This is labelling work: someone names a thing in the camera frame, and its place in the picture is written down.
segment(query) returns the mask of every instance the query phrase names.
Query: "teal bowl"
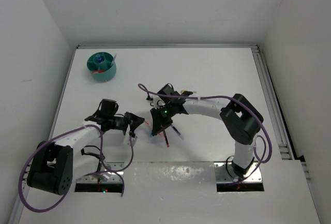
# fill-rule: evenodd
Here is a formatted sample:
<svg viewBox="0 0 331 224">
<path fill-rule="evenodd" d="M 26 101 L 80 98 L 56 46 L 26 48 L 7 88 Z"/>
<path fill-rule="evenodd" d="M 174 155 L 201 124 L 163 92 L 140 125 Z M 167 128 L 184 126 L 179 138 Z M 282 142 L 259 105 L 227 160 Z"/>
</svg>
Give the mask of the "teal bowl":
<svg viewBox="0 0 331 224">
<path fill-rule="evenodd" d="M 93 54 L 87 60 L 87 68 L 92 77 L 100 82 L 111 80 L 116 74 L 116 63 L 114 57 L 107 52 Z"/>
</svg>

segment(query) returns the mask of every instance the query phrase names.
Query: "green container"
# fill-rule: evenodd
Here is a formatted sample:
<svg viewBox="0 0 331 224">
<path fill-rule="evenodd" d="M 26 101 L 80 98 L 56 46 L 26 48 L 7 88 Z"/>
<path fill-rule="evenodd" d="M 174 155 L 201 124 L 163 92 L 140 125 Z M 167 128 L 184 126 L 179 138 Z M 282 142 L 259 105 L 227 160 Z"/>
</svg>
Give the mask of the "green container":
<svg viewBox="0 0 331 224">
<path fill-rule="evenodd" d="M 116 63 L 114 57 L 107 52 L 93 54 L 87 60 L 87 68 L 92 77 L 101 82 L 111 80 L 116 74 Z"/>
</svg>

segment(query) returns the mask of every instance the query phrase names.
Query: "robotic arm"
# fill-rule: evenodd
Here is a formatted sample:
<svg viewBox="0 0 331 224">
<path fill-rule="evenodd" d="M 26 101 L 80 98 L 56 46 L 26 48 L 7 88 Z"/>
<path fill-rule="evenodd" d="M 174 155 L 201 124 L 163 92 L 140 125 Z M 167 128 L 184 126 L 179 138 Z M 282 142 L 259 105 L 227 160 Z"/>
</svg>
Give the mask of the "robotic arm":
<svg viewBox="0 0 331 224">
<path fill-rule="evenodd" d="M 156 107 L 151 109 L 152 136 L 171 126 L 171 118 L 176 114 L 201 114 L 222 120 L 231 137 L 235 140 L 233 170 L 240 178 L 244 177 L 254 161 L 253 147 L 255 142 L 253 138 L 260 131 L 260 126 L 253 116 L 234 102 L 225 106 L 217 99 L 185 99 L 187 96 L 194 96 L 193 92 L 185 91 L 180 95 L 168 84 L 158 94 L 164 96 L 153 99 Z M 247 106 L 263 122 L 262 115 L 243 95 L 235 94 L 233 98 Z M 158 105 L 159 100 L 162 100 L 164 105 Z"/>
<path fill-rule="evenodd" d="M 100 137 L 99 130 L 107 132 L 116 129 L 125 135 L 129 128 L 129 135 L 135 139 L 134 131 L 144 123 L 144 118 L 129 112 L 115 116 L 117 110 L 116 101 L 103 99 L 97 111 L 85 119 L 83 127 L 42 148 L 28 172 L 29 187 L 63 195 L 72 181 L 96 172 L 100 159 L 104 158 L 100 158 L 100 154 L 85 153 L 84 147 Z"/>
</svg>

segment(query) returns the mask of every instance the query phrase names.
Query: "white table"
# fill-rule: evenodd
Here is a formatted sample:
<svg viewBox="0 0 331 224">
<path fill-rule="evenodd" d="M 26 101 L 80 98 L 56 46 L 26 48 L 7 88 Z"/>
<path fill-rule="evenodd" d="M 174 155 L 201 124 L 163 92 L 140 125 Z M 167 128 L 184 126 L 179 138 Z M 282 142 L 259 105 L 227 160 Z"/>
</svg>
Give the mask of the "white table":
<svg viewBox="0 0 331 224">
<path fill-rule="evenodd" d="M 86 68 L 87 59 L 100 51 L 117 54 L 117 73 L 109 82 L 96 82 Z M 261 166 L 265 191 L 217 193 L 213 162 L 232 155 L 234 141 L 219 120 L 179 115 L 174 125 L 185 140 L 169 130 L 169 148 L 161 137 L 149 136 L 147 125 L 137 129 L 134 163 L 124 172 L 122 198 L 118 193 L 73 192 L 73 184 L 56 209 L 43 214 L 24 209 L 21 224 L 319 223 L 300 162 L 281 160 L 250 48 L 78 49 L 54 135 L 80 126 L 102 98 L 116 100 L 118 113 L 132 112 L 152 122 L 138 83 L 154 92 L 172 83 L 179 92 L 188 89 L 201 96 L 243 94 L 264 116 L 273 144 L 272 159 Z M 260 154 L 262 148 L 258 142 Z M 122 132 L 106 133 L 104 152 L 108 161 L 129 159 Z M 57 199 L 37 189 L 30 189 L 27 197 L 39 208 Z"/>
</svg>

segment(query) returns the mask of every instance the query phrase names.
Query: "white wall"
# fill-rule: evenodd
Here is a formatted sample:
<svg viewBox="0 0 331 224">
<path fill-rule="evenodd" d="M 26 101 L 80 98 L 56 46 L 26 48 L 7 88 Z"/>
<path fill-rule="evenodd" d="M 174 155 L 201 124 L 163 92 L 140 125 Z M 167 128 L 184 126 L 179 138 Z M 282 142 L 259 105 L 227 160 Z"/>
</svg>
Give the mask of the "white wall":
<svg viewBox="0 0 331 224">
<path fill-rule="evenodd" d="M 331 223 L 330 0 L 283 0 L 263 51 L 322 223 Z"/>
<path fill-rule="evenodd" d="M 281 0 L 43 0 L 78 43 L 262 41 Z"/>
<path fill-rule="evenodd" d="M 0 0 L 0 223 L 19 172 L 48 138 L 73 49 L 42 0 Z"/>
</svg>

